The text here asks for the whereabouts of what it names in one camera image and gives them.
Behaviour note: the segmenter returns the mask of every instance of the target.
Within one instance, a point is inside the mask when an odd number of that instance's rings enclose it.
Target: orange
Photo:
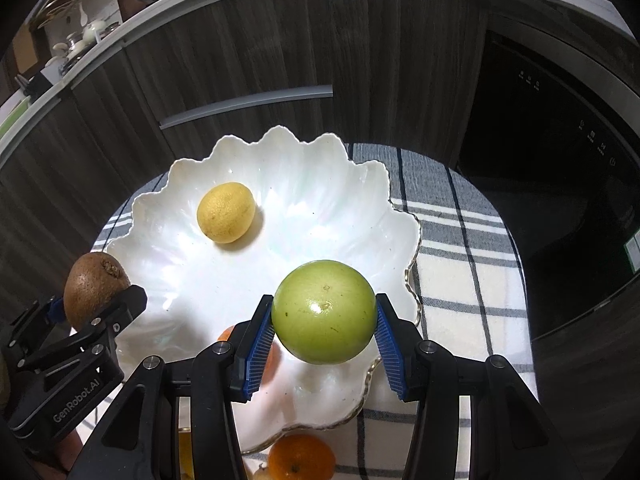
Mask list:
[[[229,336],[234,330],[235,325],[227,328],[220,337],[218,341],[226,341],[229,339]],[[269,381],[273,379],[273,376],[276,374],[276,368],[278,368],[278,364],[280,363],[280,347],[276,344],[271,344],[271,350],[269,350],[269,355],[267,356],[267,362],[264,365],[264,371],[262,372],[262,384],[267,384]]]
[[[273,480],[329,480],[335,455],[316,436],[288,435],[273,444],[267,464]]]
[[[239,182],[225,182],[210,189],[196,211],[200,229],[218,244],[238,240],[249,230],[254,216],[254,196]]]

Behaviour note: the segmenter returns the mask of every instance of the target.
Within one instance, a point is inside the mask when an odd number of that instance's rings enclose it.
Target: kiwi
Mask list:
[[[83,254],[66,279],[65,314],[76,330],[93,319],[109,300],[131,285],[119,261],[107,253]]]

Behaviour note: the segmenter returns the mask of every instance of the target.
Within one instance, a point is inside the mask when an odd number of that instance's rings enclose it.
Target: lemon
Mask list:
[[[227,182],[210,189],[196,213],[202,232],[216,243],[235,242],[254,221],[255,200],[247,186]]]

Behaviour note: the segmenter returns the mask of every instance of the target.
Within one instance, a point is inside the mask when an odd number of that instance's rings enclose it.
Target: white bowl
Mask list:
[[[229,181],[245,184],[258,209],[249,232],[221,246],[200,231],[196,209],[211,187]],[[151,354],[168,362],[193,357],[225,328],[250,319],[263,294],[274,294],[289,272],[312,260],[354,267],[389,296],[399,317],[417,324],[420,304],[408,271],[420,224],[393,208],[389,191],[381,162],[355,164],[334,134],[299,142],[282,126],[251,144],[222,137],[202,161],[175,161],[166,186],[136,198],[130,232],[106,250],[148,295],[146,311],[118,337],[127,377]],[[373,339],[335,366],[310,365],[280,348],[273,379],[251,402],[234,404],[242,452],[264,449],[283,431],[347,422],[380,361]],[[183,404],[180,425],[189,421]]]

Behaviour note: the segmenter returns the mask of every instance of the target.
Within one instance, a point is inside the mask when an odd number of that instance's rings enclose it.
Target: table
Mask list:
[[[466,358],[504,355],[537,395],[522,266],[490,202],[459,174],[418,153],[375,144],[348,144],[347,150],[355,162],[384,162],[392,203],[422,224],[411,279],[422,299],[423,336]],[[117,209],[96,240],[95,251],[129,231],[133,199],[162,189],[166,178],[162,174],[153,179]],[[113,395],[78,428],[83,441]],[[364,409],[347,424],[320,434],[336,454],[334,479],[401,478],[416,408],[415,403],[398,400],[378,367]],[[266,452],[248,456],[252,469],[266,460]],[[470,403],[463,397],[456,478],[468,478],[469,453]]]

